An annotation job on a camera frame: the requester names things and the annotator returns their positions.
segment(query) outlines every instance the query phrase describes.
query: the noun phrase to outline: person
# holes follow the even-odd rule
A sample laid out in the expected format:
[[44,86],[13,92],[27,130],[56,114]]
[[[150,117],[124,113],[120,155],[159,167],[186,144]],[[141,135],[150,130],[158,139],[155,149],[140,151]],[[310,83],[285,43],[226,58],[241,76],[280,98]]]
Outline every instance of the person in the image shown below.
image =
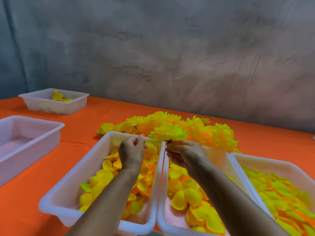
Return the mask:
[[[119,147],[122,168],[104,188],[66,236],[113,236],[122,217],[129,193],[137,181],[144,150],[143,136],[124,140]],[[231,236],[288,236],[277,222],[254,203],[222,171],[217,169],[200,144],[190,141],[167,143],[172,162],[187,169],[206,192]]]

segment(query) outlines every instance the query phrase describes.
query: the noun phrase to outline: wall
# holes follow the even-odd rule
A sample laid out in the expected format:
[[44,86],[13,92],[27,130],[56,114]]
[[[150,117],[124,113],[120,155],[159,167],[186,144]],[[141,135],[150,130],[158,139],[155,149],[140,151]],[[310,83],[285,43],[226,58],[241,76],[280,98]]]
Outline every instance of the wall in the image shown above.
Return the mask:
[[6,15],[6,2],[0,0],[0,99],[26,93],[27,86],[12,29]]
[[315,132],[315,0],[10,0],[30,91]]

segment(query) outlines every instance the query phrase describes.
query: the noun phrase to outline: white plastic bin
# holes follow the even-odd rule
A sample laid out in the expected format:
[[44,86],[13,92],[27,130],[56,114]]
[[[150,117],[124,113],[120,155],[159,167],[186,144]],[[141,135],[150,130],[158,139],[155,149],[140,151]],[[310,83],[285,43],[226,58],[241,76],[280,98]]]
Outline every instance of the white plastic bin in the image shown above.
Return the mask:
[[[83,214],[80,208],[79,198],[83,194],[82,182],[88,182],[102,168],[104,158],[111,154],[120,143],[133,136],[121,132],[108,132],[100,141],[41,199],[39,209],[43,213],[56,215],[65,226],[72,226]],[[144,235],[150,233],[156,223],[157,204],[160,188],[160,180],[163,168],[165,143],[156,144],[159,160],[153,177],[151,194],[148,203],[143,210],[127,220],[121,220],[118,233],[122,235]]]
[[56,148],[64,126],[24,116],[0,119],[0,186]]
[[[52,100],[53,91],[57,90],[64,95],[65,99],[72,99],[70,102]],[[86,106],[88,93],[80,93],[61,89],[43,89],[36,92],[20,94],[28,109],[44,111],[62,115],[71,115]]]
[[[232,176],[235,180],[235,183],[255,202],[258,204],[256,197],[252,191],[248,190],[248,186],[245,186],[243,180],[238,176],[236,169],[240,166],[234,166],[230,159],[228,158],[228,153],[223,150],[218,150],[210,147],[202,147],[206,154],[211,159],[212,163],[222,170],[225,174]],[[169,159],[167,154],[164,158],[163,166],[163,175],[162,175],[162,184],[161,192],[158,204],[158,225],[162,230],[164,235],[167,236],[204,236],[205,233],[199,231],[193,231],[190,229],[190,225],[186,222],[185,213],[186,210],[175,210],[171,206],[171,198],[167,195],[168,187],[168,165]]]
[[[312,204],[315,206],[315,181],[293,163],[239,153],[231,153],[230,157],[233,165],[236,169],[238,169],[237,173],[239,177],[242,178],[242,180],[249,185],[250,191],[254,193],[259,203],[262,204],[262,209],[271,217],[272,215],[270,211],[262,201],[261,197],[255,190],[254,186],[252,185],[240,165],[243,165],[250,169],[261,170],[265,174],[274,172],[281,177],[289,179],[296,187],[300,188],[300,190],[305,191],[310,195]],[[314,208],[309,208],[309,210],[315,213]]]

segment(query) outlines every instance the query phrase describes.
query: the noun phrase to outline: white tray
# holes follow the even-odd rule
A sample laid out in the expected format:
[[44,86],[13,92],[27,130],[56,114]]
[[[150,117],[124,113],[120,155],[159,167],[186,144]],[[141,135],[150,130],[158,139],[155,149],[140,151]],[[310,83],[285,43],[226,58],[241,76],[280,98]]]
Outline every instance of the white tray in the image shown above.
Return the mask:
[[0,119],[0,186],[56,148],[64,126],[24,116]]
[[[83,194],[81,183],[96,174],[102,166],[104,158],[111,150],[119,148],[120,143],[133,136],[121,132],[108,132],[100,141],[41,199],[39,209],[43,213],[56,215],[65,226],[72,226],[83,214],[78,211],[78,202]],[[144,235],[150,233],[156,223],[157,204],[160,180],[163,168],[165,143],[155,144],[158,148],[159,160],[153,177],[149,201],[144,209],[134,218],[121,220],[118,232],[123,235]]]
[[[240,178],[237,174],[235,168],[239,168],[238,165],[233,165],[228,157],[228,153],[223,150],[218,150],[210,147],[202,147],[206,154],[210,157],[212,163],[222,170],[225,174],[232,176],[235,180],[235,183],[256,203],[261,207],[261,204],[258,203],[257,197],[254,193],[249,190],[249,187],[244,183],[243,179]],[[164,166],[163,166],[163,175],[162,175],[162,184],[161,192],[158,204],[158,225],[162,230],[164,235],[178,235],[178,236],[204,236],[205,233],[199,231],[193,231],[190,229],[189,224],[186,222],[185,213],[186,210],[179,211],[171,208],[170,198],[167,196],[167,187],[168,187],[168,165],[169,159],[165,155]]]
[[[300,190],[305,191],[310,195],[312,204],[315,206],[315,181],[293,163],[238,153],[231,153],[230,156],[233,165],[235,166],[235,168],[238,169],[238,175],[240,176],[240,178],[242,178],[243,181],[245,181],[246,184],[249,185],[250,191],[254,193],[259,203],[262,204],[262,209],[271,217],[272,215],[270,211],[262,201],[261,197],[255,190],[253,184],[250,182],[249,178],[246,176],[240,165],[255,170],[261,170],[265,174],[274,172],[281,177],[289,179],[296,187],[300,188]],[[309,210],[315,213],[314,208],[309,208]]]
[[[65,99],[73,99],[70,102],[52,100],[53,91],[57,90]],[[43,89],[36,92],[20,94],[28,109],[44,111],[62,115],[71,115],[86,106],[88,93],[80,93],[61,89]]]

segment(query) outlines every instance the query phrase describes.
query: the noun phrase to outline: orange tablecloth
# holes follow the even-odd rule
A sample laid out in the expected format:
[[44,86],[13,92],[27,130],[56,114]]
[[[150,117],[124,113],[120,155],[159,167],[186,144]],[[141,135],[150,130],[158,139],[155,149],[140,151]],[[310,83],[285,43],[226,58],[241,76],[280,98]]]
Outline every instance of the orange tablecloth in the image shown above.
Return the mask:
[[[88,97],[87,107],[63,116],[27,109],[21,98],[0,101],[0,118],[24,115],[65,123],[60,146],[0,187],[0,235],[61,236],[68,228],[55,216],[38,210],[38,202],[91,148],[101,136],[101,123],[117,124],[132,116],[146,116],[165,109]],[[169,111],[182,119],[194,114]],[[238,148],[248,155],[290,161],[315,179],[313,135],[275,127],[209,117],[234,130]]]

